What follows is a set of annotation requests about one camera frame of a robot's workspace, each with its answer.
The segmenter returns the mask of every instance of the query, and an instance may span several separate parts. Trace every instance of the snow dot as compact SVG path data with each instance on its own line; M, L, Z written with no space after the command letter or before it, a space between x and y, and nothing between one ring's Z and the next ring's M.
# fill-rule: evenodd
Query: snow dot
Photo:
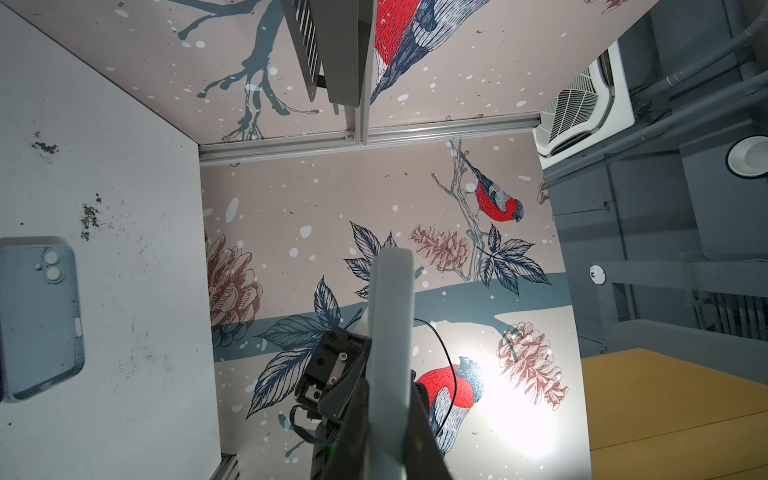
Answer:
M230 202L230 206L227 207L227 223L234 220L238 205L240 205L240 201L237 199L237 197L233 198Z

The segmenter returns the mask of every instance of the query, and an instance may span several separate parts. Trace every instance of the ceiling air conditioner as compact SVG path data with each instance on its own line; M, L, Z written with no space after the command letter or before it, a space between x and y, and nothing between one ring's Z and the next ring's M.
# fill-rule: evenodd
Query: ceiling air conditioner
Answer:
M632 102L615 42L542 111L533 132L541 168L632 125Z

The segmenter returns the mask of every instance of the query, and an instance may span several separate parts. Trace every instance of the blue phone case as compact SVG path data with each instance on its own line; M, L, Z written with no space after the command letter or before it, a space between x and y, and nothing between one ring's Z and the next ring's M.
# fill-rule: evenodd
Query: blue phone case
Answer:
M20 244L8 245L14 240ZM28 399L77 375L84 363L74 252L55 237L2 239L2 398Z

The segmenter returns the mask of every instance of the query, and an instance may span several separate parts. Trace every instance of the leaf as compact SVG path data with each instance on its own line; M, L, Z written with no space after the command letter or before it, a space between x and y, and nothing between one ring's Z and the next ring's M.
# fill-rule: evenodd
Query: leaf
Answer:
M392 237L392 231L389 231L389 237L386 238L386 242L382 245L382 248L392 248L397 247L397 243L395 243L395 239Z
M506 263L529 282L551 285L541 266L528 257L511 257L506 259Z
M498 232L496 226L491 224L491 231L488 232L488 248L491 249L491 253L496 253L498 248L502 244L502 236Z
M502 245L502 249L499 252L500 255L525 255L525 252L528 251L529 248L533 247L533 243L524 242L523 240L519 239L512 239L507 240L504 242L504 245Z
M371 260L373 257L379 254L379 248L381 248L379 239L376 238L376 235L374 235L371 230L368 230L365 227L361 227L360 225L357 225L353 222L350 223L352 224L352 230L355 236L355 243L357 243L357 249L360 250L368 260Z
M321 322L325 322L329 329L339 325L341 311L333 292L326 285L326 278L320 279L315 290L315 314Z
M368 298L368 286L365 285L361 290L357 290L355 293L362 298Z
M371 261L366 258L345 258L344 261L349 265L349 269L357 278L366 282L371 277Z
M284 350L267 363L256 383L248 417L286 398L299 382L316 345Z
M518 291L518 276L507 262L503 259L495 258L493 265L496 269L498 281L501 282L502 286L520 295Z
M328 324L322 320L292 315L277 320L277 323L259 336L282 349L294 349L316 343L327 330Z
M491 278L493 277L493 263L491 263L491 258L486 257L482 259L480 262L480 280L482 280L482 284L485 285L485 288L491 287Z

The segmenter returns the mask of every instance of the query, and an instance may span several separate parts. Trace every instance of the pine cone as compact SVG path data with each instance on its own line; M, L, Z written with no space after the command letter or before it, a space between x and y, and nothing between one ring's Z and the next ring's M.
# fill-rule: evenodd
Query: pine cone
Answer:
M525 395L534 405L545 399L553 410L557 410L568 387L560 385L563 372L559 366L552 365L554 357L549 341L544 339L543 333L533 329L532 323L518 323L512 327L522 334L522 338L510 328L499 341L496 356L502 361L502 375L509 375L515 388L524 387Z
M448 230L435 230L434 227L422 229L416 226L409 237L418 244L416 253L429 259L430 265L436 265L438 270L460 270L469 257L467 240Z
M261 285L248 268L252 255L240 247L225 248L221 235L208 247L208 300L214 342L229 345L235 335L245 331L261 305Z

